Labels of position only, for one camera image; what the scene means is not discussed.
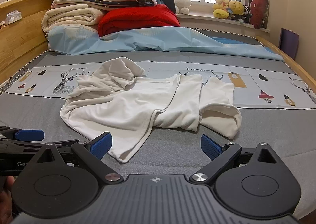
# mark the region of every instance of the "silver screw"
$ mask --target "silver screw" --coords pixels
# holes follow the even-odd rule
[[[105,179],[107,181],[118,181],[120,178],[121,178],[121,175],[119,175],[118,173],[109,173],[105,175]]]
[[[192,178],[198,182],[207,180],[207,176],[204,173],[195,173],[192,175]]]

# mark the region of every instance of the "human hand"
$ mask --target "human hand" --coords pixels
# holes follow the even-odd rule
[[[0,224],[9,224],[12,221],[11,189],[14,181],[12,176],[8,176],[0,193]]]

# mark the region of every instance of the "red blanket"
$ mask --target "red blanket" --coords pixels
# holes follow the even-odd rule
[[[102,37],[127,29],[161,26],[180,27],[176,15],[165,5],[126,7],[108,12],[99,22],[98,33]]]

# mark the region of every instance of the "stack of bedding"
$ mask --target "stack of bedding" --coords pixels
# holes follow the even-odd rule
[[[156,0],[53,0],[42,28],[46,37],[50,30],[61,25],[64,30],[76,26],[102,37],[129,29],[179,27],[174,0],[164,2],[166,6],[157,5]]]

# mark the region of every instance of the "blue gripper pad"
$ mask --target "blue gripper pad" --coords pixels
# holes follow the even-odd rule
[[[15,139],[24,142],[42,141],[45,137],[41,129],[20,129],[15,133]]]
[[[205,134],[201,137],[201,148],[212,161],[223,152],[222,146],[218,145]]]
[[[111,133],[105,132],[92,140],[90,143],[90,153],[93,154],[96,158],[101,160],[103,156],[110,150],[112,147],[112,136]]]

